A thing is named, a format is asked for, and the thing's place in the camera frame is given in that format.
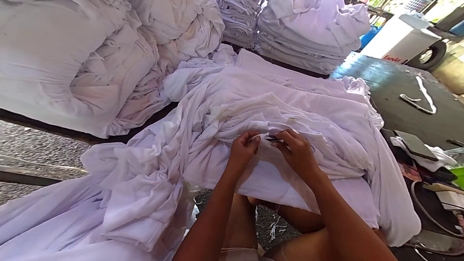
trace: hand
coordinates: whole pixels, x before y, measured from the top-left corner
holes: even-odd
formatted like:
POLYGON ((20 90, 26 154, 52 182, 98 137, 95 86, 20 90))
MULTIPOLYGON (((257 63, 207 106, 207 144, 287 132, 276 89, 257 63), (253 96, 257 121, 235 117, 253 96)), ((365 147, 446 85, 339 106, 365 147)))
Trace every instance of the hand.
POLYGON ((287 163, 302 179, 319 174, 327 176, 317 165, 311 144, 301 134, 288 129, 275 136, 287 143, 290 149, 282 142, 274 142, 272 146, 282 152, 287 163))
POLYGON ((227 162, 227 170, 231 170, 234 175, 240 177, 245 167, 250 163, 251 158, 258 151, 261 137, 257 136, 250 140, 251 137, 259 134, 259 131, 246 131, 232 142, 229 161, 227 162))

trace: person's right hand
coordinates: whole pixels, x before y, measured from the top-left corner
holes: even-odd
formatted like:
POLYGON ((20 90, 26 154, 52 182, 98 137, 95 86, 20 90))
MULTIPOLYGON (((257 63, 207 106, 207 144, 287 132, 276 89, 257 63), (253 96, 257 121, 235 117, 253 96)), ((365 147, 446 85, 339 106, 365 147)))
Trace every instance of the person's right hand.
POLYGON ((272 146, 282 152, 290 167, 301 178, 323 173, 314 159, 311 144, 301 134, 288 129, 277 133, 275 136, 287 143, 290 149, 282 142, 274 142, 272 146))

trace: forearm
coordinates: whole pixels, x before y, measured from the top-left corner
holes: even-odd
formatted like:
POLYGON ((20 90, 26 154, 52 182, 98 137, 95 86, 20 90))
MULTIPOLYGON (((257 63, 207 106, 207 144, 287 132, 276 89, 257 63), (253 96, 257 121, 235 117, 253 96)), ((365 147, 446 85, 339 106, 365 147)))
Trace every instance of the forearm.
POLYGON ((316 196, 317 205, 329 233, 329 238, 344 261, 385 260, 396 258, 338 193, 327 174, 309 173, 303 180, 316 196))
POLYGON ((173 261, 218 260, 237 182, 227 171, 216 184, 206 208, 179 246, 173 261))

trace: person's left hand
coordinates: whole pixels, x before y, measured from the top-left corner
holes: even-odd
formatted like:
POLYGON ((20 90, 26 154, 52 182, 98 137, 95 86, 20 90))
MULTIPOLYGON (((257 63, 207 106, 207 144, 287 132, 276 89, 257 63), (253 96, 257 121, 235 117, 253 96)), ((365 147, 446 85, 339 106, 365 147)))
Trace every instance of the person's left hand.
POLYGON ((250 162, 253 155, 258 151, 259 142, 261 141, 257 130, 249 130, 244 132, 232 142, 229 161, 227 162, 226 170, 231 170, 237 175, 241 175, 245 167, 250 162))

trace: leg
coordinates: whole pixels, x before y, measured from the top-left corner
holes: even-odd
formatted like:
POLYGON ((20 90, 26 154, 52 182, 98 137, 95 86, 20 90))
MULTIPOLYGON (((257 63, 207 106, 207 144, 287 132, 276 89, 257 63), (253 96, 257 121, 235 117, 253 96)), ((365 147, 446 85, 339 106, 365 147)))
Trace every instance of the leg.
POLYGON ((290 206, 278 205, 252 197, 248 197, 248 200, 253 205, 264 205, 276 211, 279 216, 285 219, 292 227, 296 228, 302 234, 316 232, 324 228, 324 222, 322 221, 321 215, 316 213, 290 206))
POLYGON ((222 248, 258 248, 255 209, 246 196, 234 194, 222 248))
POLYGON ((327 229, 304 234, 268 250, 263 257, 274 261, 332 261, 334 249, 329 241, 327 229))

